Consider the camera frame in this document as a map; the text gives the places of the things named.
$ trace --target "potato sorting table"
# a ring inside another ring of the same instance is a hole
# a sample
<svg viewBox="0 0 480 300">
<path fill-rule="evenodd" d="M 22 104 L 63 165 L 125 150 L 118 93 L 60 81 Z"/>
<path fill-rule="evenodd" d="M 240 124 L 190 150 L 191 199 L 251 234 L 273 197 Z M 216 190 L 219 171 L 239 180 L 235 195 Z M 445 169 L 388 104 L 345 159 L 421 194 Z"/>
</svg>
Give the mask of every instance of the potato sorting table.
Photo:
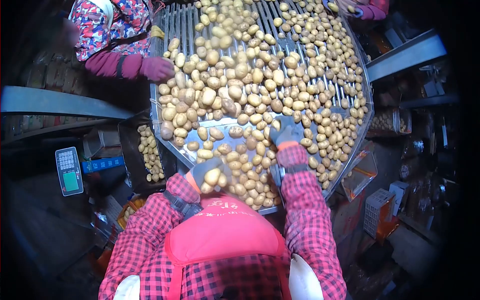
<svg viewBox="0 0 480 300">
<path fill-rule="evenodd" d="M 288 10 L 294 10 L 297 13 L 308 13 L 307 10 L 305 10 L 305 7 L 302 8 L 298 2 L 293 2 L 291 0 L 287 0 L 283 3 L 286 3 L 288 5 Z M 264 0 L 261 0 L 259 2 L 252 2 L 251 5 L 244 4 L 244 9 L 250 10 L 251 12 L 257 11 L 259 13 L 259 18 L 256 20 L 257 24 L 260 27 L 260 30 L 263 31 L 265 34 L 270 33 L 275 40 L 277 41 L 276 45 L 271 46 L 270 49 L 268 50 L 268 53 L 270 54 L 277 54 L 279 51 L 283 51 L 285 53 L 285 57 L 289 55 L 291 51 L 295 51 L 300 55 L 300 61 L 299 63 L 305 63 L 308 66 L 308 57 L 305 55 L 305 44 L 301 43 L 300 40 L 294 42 L 292 40 L 292 34 L 295 32 L 292 30 L 290 32 L 283 32 L 281 27 L 275 27 L 274 26 L 274 18 L 282 17 L 282 11 L 280 10 L 280 2 L 275 1 L 275 2 L 267 2 Z M 211 5 L 211 6 L 216 6 L 217 11 L 220 12 L 220 4 L 217 5 Z M 199 23 L 200 21 L 200 15 L 202 14 L 201 10 L 196 8 L 194 4 L 177 4 L 173 3 L 171 5 L 166 6 L 164 9 L 159 11 L 155 16 L 153 20 L 153 25 L 159 26 L 164 32 L 165 32 L 165 39 L 161 40 L 158 37 L 153 37 L 151 38 L 151 55 L 152 56 L 162 56 L 164 51 L 167 51 L 168 49 L 168 44 L 171 39 L 174 37 L 180 39 L 180 46 L 178 47 L 179 53 L 185 54 L 187 61 L 188 57 L 190 55 L 193 55 L 196 53 L 196 45 L 194 44 L 194 40 L 197 37 L 203 36 L 205 39 L 210 39 L 212 35 L 212 28 L 213 24 L 210 23 L 209 25 L 205 26 L 203 30 L 200 32 L 197 32 L 195 30 L 195 25 Z M 348 36 L 351 37 L 351 43 L 353 44 L 353 50 L 355 51 L 355 55 L 358 57 L 358 63 L 356 64 L 359 67 L 362 67 L 365 70 L 365 62 L 363 59 L 363 56 L 360 53 L 360 46 L 358 41 L 355 38 L 355 35 L 353 34 L 348 22 L 344 17 L 342 17 L 340 14 L 338 14 L 342 18 L 342 25 L 346 29 L 346 33 Z M 279 33 L 284 33 L 286 35 L 286 38 L 284 39 L 279 39 L 278 34 Z M 220 56 L 230 56 L 232 57 L 232 52 L 237 51 L 238 46 L 243 45 L 244 49 L 247 49 L 247 43 L 243 42 L 242 40 L 237 40 L 235 38 L 232 39 L 232 44 L 229 48 L 227 49 L 219 49 L 218 52 Z M 313 48 L 317 55 L 320 54 L 319 52 L 319 47 L 315 46 Z M 254 58 L 252 60 L 249 60 L 248 64 L 254 68 L 254 64 L 257 58 Z M 287 67 L 284 65 L 284 61 L 280 60 L 279 64 L 279 69 L 281 69 L 284 72 L 285 78 L 289 78 L 287 76 Z M 366 108 L 368 109 L 368 112 L 365 113 L 363 117 L 363 122 L 361 125 L 357 126 L 357 139 L 355 140 L 355 144 L 351 147 L 351 152 L 348 154 L 348 159 L 344 162 L 341 163 L 341 167 L 338 170 L 336 177 L 330 181 L 330 184 L 328 188 L 323 190 L 323 196 L 325 200 L 327 200 L 330 195 L 333 193 L 335 188 L 338 186 L 340 183 L 341 179 L 350 171 L 351 169 L 351 161 L 353 160 L 352 158 L 355 156 L 355 153 L 357 152 L 359 146 L 361 145 L 363 139 L 365 138 L 368 126 L 370 125 L 372 121 L 372 117 L 374 115 L 374 110 L 373 110 L 373 103 L 372 103 L 372 93 L 370 89 L 370 84 L 368 80 L 368 75 L 366 72 L 363 72 L 361 74 L 362 76 L 362 81 L 361 81 L 361 87 L 363 91 L 363 97 L 366 100 Z M 318 80 L 322 80 L 325 85 L 325 89 L 328 86 L 328 84 L 333 84 L 335 87 L 335 94 L 332 94 L 331 102 L 331 112 L 332 113 L 339 113 L 343 117 L 343 119 L 346 119 L 350 117 L 350 111 L 349 108 L 352 108 L 354 106 L 354 99 L 357 98 L 357 96 L 351 97 L 350 95 L 347 95 L 344 92 L 344 89 L 342 86 L 339 86 L 337 83 L 333 83 L 332 80 L 328 80 L 325 76 L 325 74 L 322 77 L 317 77 L 317 78 L 311 78 L 310 81 L 307 83 L 308 85 L 311 84 L 316 84 Z M 354 83 L 344 83 L 345 85 L 349 85 L 352 88 L 354 87 Z M 278 86 L 276 91 L 280 92 L 283 91 L 284 87 L 283 86 Z M 187 149 L 187 143 L 188 142 L 193 142 L 197 141 L 202 145 L 202 140 L 199 138 L 196 130 L 192 129 L 189 131 L 188 136 L 185 138 L 185 145 L 182 147 L 179 147 L 173 143 L 173 139 L 171 140 L 164 140 L 160 136 L 160 126 L 162 123 L 162 106 L 158 102 L 160 98 L 159 94 L 159 89 L 158 85 L 156 84 L 151 84 L 150 87 L 151 91 L 151 98 L 152 98 L 152 109 L 151 109 L 151 119 L 153 121 L 153 128 L 156 137 L 159 139 L 161 143 L 163 143 L 183 164 L 185 164 L 188 168 L 193 167 L 196 165 L 196 151 L 189 151 Z M 346 98 L 348 100 L 348 108 L 343 109 L 340 106 L 340 100 Z M 316 112 L 320 113 L 324 107 L 320 107 Z M 267 107 L 267 111 L 270 112 L 273 118 L 276 116 L 281 115 L 278 113 L 275 113 L 271 110 L 270 106 Z M 207 115 L 199 117 L 198 122 L 200 123 L 200 126 L 204 126 L 207 129 L 210 127 L 216 127 L 217 129 L 220 129 L 224 135 L 225 138 L 222 140 L 217 140 L 214 142 L 214 149 L 216 149 L 220 144 L 223 143 L 228 143 L 232 146 L 233 149 L 235 149 L 235 145 L 238 143 L 243 143 L 245 139 L 243 137 L 240 138 L 232 138 L 228 134 L 228 129 L 231 126 L 240 126 L 243 129 L 245 129 L 248 126 L 253 126 L 255 129 L 255 126 L 250 124 L 249 122 L 245 125 L 239 125 L 237 124 L 237 119 L 236 118 L 231 118 L 228 117 L 228 115 L 225 115 L 222 119 L 220 120 L 208 120 L 206 118 Z M 302 127 L 302 122 L 297 123 L 297 126 Z M 311 122 L 311 127 L 310 129 L 314 134 L 316 134 L 316 129 L 317 125 L 315 122 Z M 249 155 L 250 159 L 251 157 L 255 154 L 255 150 L 252 151 L 247 151 L 247 154 Z M 315 155 L 311 155 L 315 157 L 318 162 L 320 163 L 322 158 L 319 155 L 319 151 L 316 152 Z M 278 206 L 272 206 L 272 207 L 261 207 L 259 209 L 259 213 L 262 215 L 269 214 L 276 212 L 278 210 Z"/>
</svg>

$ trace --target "red apron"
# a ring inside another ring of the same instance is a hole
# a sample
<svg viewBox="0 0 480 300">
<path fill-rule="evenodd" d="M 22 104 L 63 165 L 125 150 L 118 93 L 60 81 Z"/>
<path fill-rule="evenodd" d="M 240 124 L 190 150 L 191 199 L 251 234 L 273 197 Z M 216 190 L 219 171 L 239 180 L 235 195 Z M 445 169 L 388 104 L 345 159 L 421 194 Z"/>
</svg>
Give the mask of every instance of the red apron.
<svg viewBox="0 0 480 300">
<path fill-rule="evenodd" d="M 200 204 L 204 208 L 201 212 L 166 235 L 165 251 L 174 266 L 168 300 L 180 299 L 185 266 L 251 254 L 276 258 L 282 296 L 290 300 L 287 275 L 280 261 L 285 250 L 280 232 L 248 205 L 225 194 L 216 194 Z"/>
</svg>

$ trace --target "maroon sleeve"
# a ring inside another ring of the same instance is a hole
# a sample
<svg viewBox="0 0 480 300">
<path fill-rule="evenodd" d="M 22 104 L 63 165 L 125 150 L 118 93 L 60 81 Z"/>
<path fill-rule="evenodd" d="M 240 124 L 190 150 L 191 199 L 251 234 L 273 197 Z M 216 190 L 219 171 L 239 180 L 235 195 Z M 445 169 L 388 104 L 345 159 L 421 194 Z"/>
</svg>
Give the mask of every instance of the maroon sleeve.
<svg viewBox="0 0 480 300">
<path fill-rule="evenodd" d="M 117 77 L 118 63 L 121 62 L 122 77 L 136 79 L 142 66 L 142 55 L 131 54 L 124 57 L 119 52 L 100 51 L 87 59 L 85 67 L 96 76 Z"/>
<path fill-rule="evenodd" d="M 280 150 L 276 157 L 282 166 L 308 162 L 301 145 Z M 309 171 L 287 174 L 281 189 L 287 211 L 284 232 L 288 250 L 300 255 L 315 272 L 325 300 L 345 299 L 347 286 L 336 255 L 330 208 L 317 178 Z"/>
<path fill-rule="evenodd" d="M 369 5 L 359 5 L 363 11 L 362 20 L 374 20 L 379 21 L 385 19 L 388 14 L 388 0 L 370 0 Z"/>
<path fill-rule="evenodd" d="M 199 193 L 178 173 L 168 179 L 167 191 L 188 203 L 200 201 Z M 119 234 L 98 298 L 113 299 L 120 282 L 138 275 L 143 262 L 182 220 L 183 215 L 170 206 L 162 193 L 150 195 L 145 206 L 130 216 L 126 229 Z"/>
</svg>

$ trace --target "stainless steel tray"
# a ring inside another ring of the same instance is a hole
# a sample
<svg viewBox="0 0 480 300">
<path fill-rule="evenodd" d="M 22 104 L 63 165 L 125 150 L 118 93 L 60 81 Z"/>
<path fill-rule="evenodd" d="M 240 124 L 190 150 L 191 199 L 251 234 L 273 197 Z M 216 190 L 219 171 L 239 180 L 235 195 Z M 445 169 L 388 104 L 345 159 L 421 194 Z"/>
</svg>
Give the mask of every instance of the stainless steel tray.
<svg viewBox="0 0 480 300">
<path fill-rule="evenodd" d="M 297 12 L 306 12 L 303 8 L 301 8 L 298 3 L 293 3 L 291 0 L 284 1 L 284 3 L 287 3 L 290 6 L 290 9 L 295 10 Z M 260 1 L 260 2 L 254 2 L 252 5 L 246 5 L 246 7 L 250 11 L 257 11 L 260 15 L 260 17 L 257 19 L 257 24 L 260 27 L 260 30 L 262 30 L 265 33 L 271 33 L 276 40 L 278 40 L 278 33 L 281 32 L 282 30 L 280 28 L 277 28 L 273 25 L 273 19 L 280 17 L 281 16 L 281 10 L 279 8 L 280 2 L 275 1 L 275 2 L 266 2 L 266 1 Z M 183 52 L 187 57 L 189 55 L 195 54 L 195 45 L 194 45 L 194 40 L 195 38 L 199 36 L 203 36 L 206 39 L 211 38 L 211 30 L 213 28 L 213 25 L 210 24 L 209 26 L 206 26 L 203 31 L 201 32 L 196 32 L 194 27 L 195 25 L 199 22 L 200 19 L 200 10 L 197 9 L 195 6 L 192 4 L 177 4 L 173 3 L 171 5 L 168 5 L 166 8 L 162 9 L 159 13 L 157 13 L 154 16 L 153 19 L 153 24 L 159 26 L 164 32 L 165 32 L 165 39 L 161 40 L 158 37 L 152 37 L 151 38 L 151 55 L 152 56 L 162 56 L 163 52 L 167 50 L 168 47 L 168 42 L 174 38 L 177 37 L 180 39 L 180 47 L 179 47 L 179 52 Z M 364 61 L 364 55 L 360 52 L 361 48 L 359 46 L 359 43 L 353 34 L 348 22 L 346 21 L 345 18 L 343 18 L 342 25 L 346 28 L 347 34 L 352 38 L 352 44 L 354 46 L 355 54 L 359 58 L 359 64 L 360 66 L 364 69 L 364 72 L 362 73 L 363 81 L 362 81 L 362 91 L 363 91 L 363 96 L 366 99 L 366 106 L 369 110 L 369 112 L 364 116 L 363 118 L 363 124 L 357 129 L 358 132 L 358 137 L 355 140 L 355 144 L 352 147 L 351 153 L 348 155 L 348 160 L 344 163 L 342 163 L 342 167 L 339 172 L 337 172 L 337 177 L 331 182 L 330 186 L 323 191 L 323 196 L 325 200 L 327 200 L 335 188 L 338 186 L 338 184 L 341 181 L 341 178 L 343 178 L 345 174 L 345 170 L 348 169 L 348 165 L 351 163 L 352 158 L 355 157 L 355 153 L 357 152 L 359 146 L 361 145 L 363 139 L 365 138 L 365 134 L 367 132 L 367 129 L 372 121 L 372 117 L 374 114 L 373 111 L 373 101 L 372 101 L 372 92 L 370 88 L 370 82 L 368 79 L 368 75 L 366 73 L 365 69 L 365 61 Z M 291 32 L 285 33 L 287 36 L 287 39 L 291 40 Z M 233 39 L 233 44 L 232 46 L 227 49 L 227 50 L 220 50 L 220 55 L 227 55 L 230 56 L 232 50 L 236 50 L 238 45 L 243 45 L 244 48 L 246 49 L 246 43 L 243 41 L 237 41 Z M 288 46 L 285 48 L 282 48 L 278 43 L 275 46 L 271 46 L 271 49 L 269 50 L 269 53 L 276 54 L 278 51 L 283 51 L 285 55 L 287 56 L 290 51 L 295 50 L 297 53 L 300 54 L 300 63 L 306 63 L 305 58 L 304 58 L 304 51 L 305 51 L 305 46 L 301 44 L 300 42 L 295 42 L 295 48 L 294 49 L 289 49 Z M 315 50 L 317 51 L 317 54 L 319 54 L 318 47 L 315 47 Z M 283 63 L 280 64 L 281 68 L 283 69 L 285 73 L 285 77 L 287 78 L 287 69 L 283 65 Z M 316 80 L 323 80 L 325 83 L 325 86 L 328 84 L 331 84 L 331 80 L 327 80 L 325 75 L 323 78 L 315 78 L 311 79 L 310 84 L 315 84 Z M 336 94 L 332 97 L 332 107 L 331 110 L 332 112 L 335 113 L 341 113 L 343 117 L 349 117 L 350 113 L 348 109 L 343 109 L 340 107 L 340 100 L 342 98 L 346 98 L 349 100 L 349 106 L 353 106 L 353 100 L 357 97 L 350 97 L 346 96 L 344 94 L 343 88 L 341 86 L 338 86 L 335 84 L 336 88 Z M 150 94 L 151 98 L 153 100 L 158 100 L 159 98 L 159 93 L 158 93 L 158 86 L 155 84 L 150 84 Z M 154 132 L 156 137 L 170 150 L 175 154 L 175 156 L 183 163 L 185 164 L 188 168 L 193 167 L 196 164 L 196 153 L 189 151 L 186 148 L 186 145 L 184 147 L 178 147 L 174 145 L 171 141 L 165 141 L 160 137 L 160 124 L 161 124 L 161 108 L 158 107 L 155 103 L 152 103 L 152 112 L 151 112 L 151 118 L 153 121 L 153 127 L 154 127 Z M 273 117 L 276 117 L 278 114 L 276 113 L 271 113 Z M 206 120 L 205 117 L 201 117 L 200 120 L 200 125 L 204 126 L 206 128 L 209 127 L 217 127 L 218 129 L 221 129 L 224 134 L 225 138 L 223 140 L 219 140 L 214 142 L 214 149 L 217 148 L 220 144 L 222 143 L 229 143 L 232 145 L 233 148 L 235 148 L 235 145 L 238 143 L 243 142 L 243 138 L 239 139 L 232 139 L 228 135 L 228 129 L 230 126 L 238 126 L 237 120 L 233 118 L 228 118 L 224 117 L 223 119 L 216 121 L 216 120 Z M 243 128 L 246 128 L 248 125 L 251 124 L 246 124 L 242 126 Z M 313 132 L 316 132 L 316 125 L 314 122 L 312 122 L 311 129 Z M 191 142 L 191 141 L 198 141 L 202 142 L 200 138 L 198 137 L 197 133 L 195 130 L 192 130 L 189 132 L 188 137 L 185 139 L 185 142 Z M 248 154 L 250 157 L 253 155 L 254 151 L 249 151 Z M 317 158 L 317 160 L 320 161 L 320 156 L 317 153 L 314 155 L 314 157 Z M 278 210 L 277 206 L 273 207 L 262 207 L 259 212 L 262 215 L 269 214 L 276 212 Z"/>
</svg>

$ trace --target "digital scale display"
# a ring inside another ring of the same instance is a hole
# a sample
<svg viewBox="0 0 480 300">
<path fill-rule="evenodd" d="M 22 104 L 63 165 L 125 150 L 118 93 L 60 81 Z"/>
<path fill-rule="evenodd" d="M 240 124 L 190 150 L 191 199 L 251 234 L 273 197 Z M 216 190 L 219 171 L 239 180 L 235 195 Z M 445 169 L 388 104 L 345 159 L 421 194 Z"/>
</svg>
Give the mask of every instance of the digital scale display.
<svg viewBox="0 0 480 300">
<path fill-rule="evenodd" d="M 75 147 L 55 151 L 57 172 L 63 196 L 84 192 L 80 162 Z"/>
</svg>

